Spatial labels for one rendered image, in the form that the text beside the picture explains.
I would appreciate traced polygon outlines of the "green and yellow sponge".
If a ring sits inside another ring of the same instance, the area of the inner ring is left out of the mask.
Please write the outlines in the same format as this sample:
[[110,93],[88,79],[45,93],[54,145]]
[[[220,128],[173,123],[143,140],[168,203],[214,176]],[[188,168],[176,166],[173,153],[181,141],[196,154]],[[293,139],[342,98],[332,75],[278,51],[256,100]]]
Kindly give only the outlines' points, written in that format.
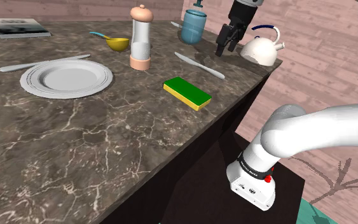
[[163,89],[195,111],[202,109],[212,99],[209,94],[190,84],[181,77],[175,77],[165,81],[163,83]]

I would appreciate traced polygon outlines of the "white plate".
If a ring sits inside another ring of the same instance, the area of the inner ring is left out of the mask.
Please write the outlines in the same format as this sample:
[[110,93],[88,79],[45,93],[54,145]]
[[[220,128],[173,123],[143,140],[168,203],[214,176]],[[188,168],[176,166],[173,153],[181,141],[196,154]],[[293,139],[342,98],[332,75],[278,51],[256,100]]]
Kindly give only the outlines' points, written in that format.
[[89,60],[59,60],[28,69],[20,78],[28,93],[48,99],[75,99],[96,94],[113,82],[109,68]]

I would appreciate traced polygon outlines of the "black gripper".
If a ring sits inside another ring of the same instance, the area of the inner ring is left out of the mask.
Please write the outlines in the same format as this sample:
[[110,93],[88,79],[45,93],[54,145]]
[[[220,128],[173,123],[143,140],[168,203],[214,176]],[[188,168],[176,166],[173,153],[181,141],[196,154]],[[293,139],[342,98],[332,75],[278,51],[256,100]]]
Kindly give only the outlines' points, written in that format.
[[228,14],[230,23],[229,25],[223,24],[216,39],[216,56],[222,56],[224,48],[229,42],[228,51],[234,51],[238,42],[242,40],[258,8],[254,1],[257,0],[234,0]]

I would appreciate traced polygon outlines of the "grey photo book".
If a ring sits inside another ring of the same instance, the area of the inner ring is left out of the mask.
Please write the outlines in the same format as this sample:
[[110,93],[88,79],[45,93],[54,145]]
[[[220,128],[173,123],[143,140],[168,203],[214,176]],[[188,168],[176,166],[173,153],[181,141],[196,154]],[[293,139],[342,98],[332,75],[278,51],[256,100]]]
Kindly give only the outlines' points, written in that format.
[[0,38],[38,38],[52,34],[33,18],[0,18]]

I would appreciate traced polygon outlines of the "white and peach pepper mill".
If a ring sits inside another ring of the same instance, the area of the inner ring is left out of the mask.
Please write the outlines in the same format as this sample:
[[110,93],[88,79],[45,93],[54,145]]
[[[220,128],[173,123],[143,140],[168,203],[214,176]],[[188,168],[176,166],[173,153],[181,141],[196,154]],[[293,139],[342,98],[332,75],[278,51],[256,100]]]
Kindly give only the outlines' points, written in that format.
[[150,25],[153,13],[143,4],[130,10],[132,17],[132,40],[130,52],[130,66],[139,71],[145,71],[151,65],[151,43],[149,42]]

